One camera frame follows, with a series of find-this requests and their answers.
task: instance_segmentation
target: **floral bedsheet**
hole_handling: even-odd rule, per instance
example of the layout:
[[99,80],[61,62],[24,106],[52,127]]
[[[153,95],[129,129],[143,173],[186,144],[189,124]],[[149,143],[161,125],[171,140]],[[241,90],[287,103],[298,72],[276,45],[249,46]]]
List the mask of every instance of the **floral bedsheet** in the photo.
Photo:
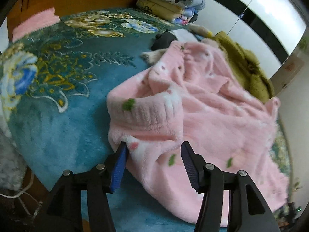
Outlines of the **floral bedsheet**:
[[[135,9],[88,11],[24,36],[0,56],[2,128],[47,189],[64,169],[87,171],[112,152],[107,93],[147,68],[139,56],[149,51],[156,33],[180,27]],[[279,123],[270,154],[290,177]],[[192,230],[147,195],[129,173],[124,179],[118,194],[109,196],[117,231],[144,231],[150,224],[156,228],[152,231]],[[121,202],[128,197],[131,200]],[[83,215],[87,217],[86,208]],[[123,216],[132,220],[130,225]]]

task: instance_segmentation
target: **stack of folded blankets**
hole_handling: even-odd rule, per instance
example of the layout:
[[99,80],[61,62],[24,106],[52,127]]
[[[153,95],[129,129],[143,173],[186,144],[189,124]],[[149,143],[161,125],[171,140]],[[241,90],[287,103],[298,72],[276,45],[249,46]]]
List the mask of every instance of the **stack of folded blankets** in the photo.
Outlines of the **stack of folded blankets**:
[[197,19],[205,0],[138,0],[138,8],[174,24],[186,25]]

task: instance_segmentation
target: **pink fabric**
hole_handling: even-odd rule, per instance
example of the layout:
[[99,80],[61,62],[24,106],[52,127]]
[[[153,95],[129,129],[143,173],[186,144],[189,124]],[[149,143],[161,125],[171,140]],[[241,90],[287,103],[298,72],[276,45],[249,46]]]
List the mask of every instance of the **pink fabric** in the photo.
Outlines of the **pink fabric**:
[[22,38],[24,35],[51,26],[58,22],[60,22],[60,18],[59,16],[55,16],[55,8],[41,11],[18,25],[13,30],[13,42]]
[[[124,110],[129,98],[135,103]],[[272,98],[263,105],[243,90],[218,48],[174,41],[157,64],[109,92],[109,142],[114,150],[127,143],[128,170],[187,222],[196,223],[203,196],[190,185],[180,156],[183,141],[223,171],[246,170],[274,211],[284,205],[288,187],[268,154],[279,104]],[[221,226],[227,220],[225,191]]]

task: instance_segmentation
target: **red spot print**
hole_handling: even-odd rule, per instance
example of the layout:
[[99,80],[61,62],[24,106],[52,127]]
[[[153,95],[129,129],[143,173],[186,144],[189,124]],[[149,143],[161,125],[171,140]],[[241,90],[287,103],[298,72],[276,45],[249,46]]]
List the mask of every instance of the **red spot print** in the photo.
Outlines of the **red spot print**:
[[136,148],[138,147],[138,142],[132,142],[131,146],[129,147],[129,149],[131,151],[134,151]]

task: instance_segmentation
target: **yellow blanket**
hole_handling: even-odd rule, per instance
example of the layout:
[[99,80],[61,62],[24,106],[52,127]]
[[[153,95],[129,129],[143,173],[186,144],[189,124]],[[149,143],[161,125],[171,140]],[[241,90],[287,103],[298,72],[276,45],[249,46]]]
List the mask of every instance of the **yellow blanket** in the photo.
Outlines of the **yellow blanket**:
[[159,4],[160,6],[169,9],[170,11],[176,13],[176,14],[182,14],[184,12],[184,8],[179,7],[177,5],[162,1],[162,0],[148,0],[151,2],[154,2],[156,4]]
[[242,48],[225,32],[219,32],[209,38],[219,44],[219,48],[225,53],[236,79],[245,90],[263,103],[274,96],[272,83],[266,78],[264,71],[260,68],[260,62],[253,52]]
[[181,14],[177,14],[157,3],[149,0],[138,0],[136,6],[140,9],[147,10],[149,13],[165,19],[166,21],[173,22],[174,19],[179,18]]

